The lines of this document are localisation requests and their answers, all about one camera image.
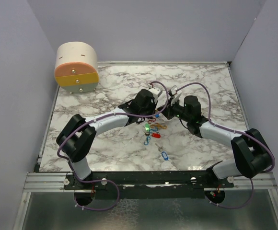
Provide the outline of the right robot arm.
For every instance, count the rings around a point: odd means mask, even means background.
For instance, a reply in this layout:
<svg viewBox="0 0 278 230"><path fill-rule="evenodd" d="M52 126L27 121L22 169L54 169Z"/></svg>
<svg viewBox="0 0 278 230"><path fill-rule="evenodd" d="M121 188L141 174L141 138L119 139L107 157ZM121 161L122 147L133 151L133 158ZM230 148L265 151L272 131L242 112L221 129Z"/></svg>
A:
<svg viewBox="0 0 278 230"><path fill-rule="evenodd" d="M186 122L187 130L199 137L211 139L230 147L233 159L221 161L209 167L206 182L210 187L217 187L223 179L230 176L253 178L274 165L274 158L257 129L247 131L232 130L212 124L202 115L201 104L196 96L186 96L184 105L179 99L171 97L167 105L158 108L168 119L174 117Z"/></svg>

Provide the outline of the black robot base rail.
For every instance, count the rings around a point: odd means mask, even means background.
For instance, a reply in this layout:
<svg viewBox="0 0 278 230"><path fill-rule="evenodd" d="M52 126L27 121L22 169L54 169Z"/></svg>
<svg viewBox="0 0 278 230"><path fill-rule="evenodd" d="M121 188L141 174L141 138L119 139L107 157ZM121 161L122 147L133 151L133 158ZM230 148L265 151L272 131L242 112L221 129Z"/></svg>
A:
<svg viewBox="0 0 278 230"><path fill-rule="evenodd" d="M96 199L204 198L204 190L232 188L207 171L93 172L83 182L71 173L64 189Z"/></svg>

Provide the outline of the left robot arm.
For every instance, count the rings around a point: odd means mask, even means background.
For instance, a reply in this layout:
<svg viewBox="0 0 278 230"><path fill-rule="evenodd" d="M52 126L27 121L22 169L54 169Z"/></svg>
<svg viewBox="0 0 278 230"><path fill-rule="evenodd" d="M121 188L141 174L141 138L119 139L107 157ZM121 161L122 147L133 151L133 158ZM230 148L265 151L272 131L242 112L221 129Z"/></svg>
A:
<svg viewBox="0 0 278 230"><path fill-rule="evenodd" d="M155 114L159 87L140 90L136 97L103 115L84 118L73 115L56 139L56 143L67 155L72 170L76 173L75 184L86 189L91 185L91 169L86 156L96 136L118 127L138 123L139 119Z"/></svg>

